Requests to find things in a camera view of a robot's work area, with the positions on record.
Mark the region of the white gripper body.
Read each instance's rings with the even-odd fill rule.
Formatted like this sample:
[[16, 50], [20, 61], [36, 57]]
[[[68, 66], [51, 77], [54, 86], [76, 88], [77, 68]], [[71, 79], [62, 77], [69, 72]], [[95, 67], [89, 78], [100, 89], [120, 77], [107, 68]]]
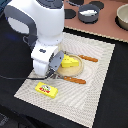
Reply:
[[37, 75], [44, 77], [48, 70], [56, 71], [63, 58], [64, 53], [57, 46], [45, 46], [37, 43], [31, 53], [33, 68]]

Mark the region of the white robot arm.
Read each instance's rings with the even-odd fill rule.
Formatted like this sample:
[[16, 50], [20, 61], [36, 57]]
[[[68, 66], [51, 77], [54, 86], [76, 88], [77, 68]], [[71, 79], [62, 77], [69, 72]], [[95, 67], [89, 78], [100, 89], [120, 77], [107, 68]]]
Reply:
[[4, 13], [15, 31], [28, 34], [35, 73], [50, 77], [64, 57], [60, 50], [65, 20], [62, 0], [12, 0]]

